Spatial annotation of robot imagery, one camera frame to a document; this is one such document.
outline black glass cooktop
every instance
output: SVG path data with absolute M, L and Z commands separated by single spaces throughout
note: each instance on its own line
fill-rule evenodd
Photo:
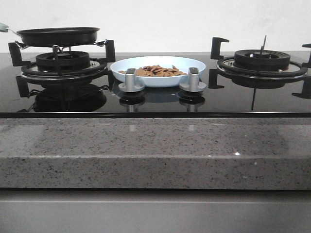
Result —
M 291 60 L 307 62 L 310 52 L 288 52 Z M 23 54 L 35 60 L 36 54 Z M 150 54 L 116 54 L 117 60 Z M 10 54 L 0 54 L 0 117 L 310 117 L 311 78 L 295 82 L 261 82 L 217 73 L 217 60 L 209 53 L 175 53 L 171 56 L 202 61 L 201 81 L 207 88 L 189 94 L 179 87 L 145 88 L 135 94 L 118 89 L 111 72 L 68 92 L 28 83 L 28 97 L 21 97 Z M 100 58 L 100 54 L 91 57 Z

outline gas stove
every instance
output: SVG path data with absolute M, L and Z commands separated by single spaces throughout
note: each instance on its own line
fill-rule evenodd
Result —
M 203 91 L 173 86 L 135 92 L 121 91 L 110 65 L 136 54 L 115 54 L 113 40 L 94 42 L 105 46 L 104 58 L 72 51 L 66 44 L 48 46 L 51 52 L 36 54 L 34 61 L 22 59 L 20 51 L 28 45 L 9 43 L 13 66 L 0 70 L 0 117 L 311 116 L 309 51 L 279 52 L 263 45 L 223 56 L 223 42 L 228 40 L 214 37 L 211 53 L 169 54 L 206 64 L 200 77 L 207 86 Z M 9 60 L 9 54 L 1 59 Z

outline silver knob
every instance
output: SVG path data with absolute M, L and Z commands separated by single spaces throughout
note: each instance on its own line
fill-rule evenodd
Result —
M 145 88 L 145 85 L 136 77 L 136 69 L 130 68 L 125 73 L 124 83 L 119 84 L 119 90 L 124 92 L 137 92 Z
M 204 91 L 206 84 L 200 82 L 200 74 L 198 68 L 190 67 L 188 72 L 189 78 L 179 84 L 180 89 L 190 92 Z

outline white bowl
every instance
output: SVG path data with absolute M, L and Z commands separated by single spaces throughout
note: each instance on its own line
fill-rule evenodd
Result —
M 206 66 L 203 62 L 185 58 L 185 57 L 172 57 L 172 56 L 146 56 L 146 57 L 134 57 L 121 61 L 117 61 L 110 66 L 113 75 L 121 82 L 125 81 L 125 74 L 118 71 L 126 71 L 129 68 L 140 68 L 144 66 L 160 65 L 165 68 L 171 68 L 176 66 L 180 71 L 188 74 L 189 67 L 196 67 L 199 69 L 200 76 L 203 74 Z M 138 76 L 141 82 L 147 87 L 169 87 L 178 86 L 180 82 L 183 82 L 188 78 L 188 75 L 178 75 L 172 77 L 142 77 Z

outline pan handle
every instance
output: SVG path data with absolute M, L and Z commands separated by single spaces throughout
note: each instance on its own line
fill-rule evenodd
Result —
M 9 30 L 10 30 L 11 32 L 13 32 L 14 34 L 20 36 L 20 34 L 14 32 L 12 29 L 10 29 L 8 25 L 6 25 L 6 24 L 4 24 L 4 23 L 0 23 L 0 32 L 2 32 L 2 33 L 7 33 Z

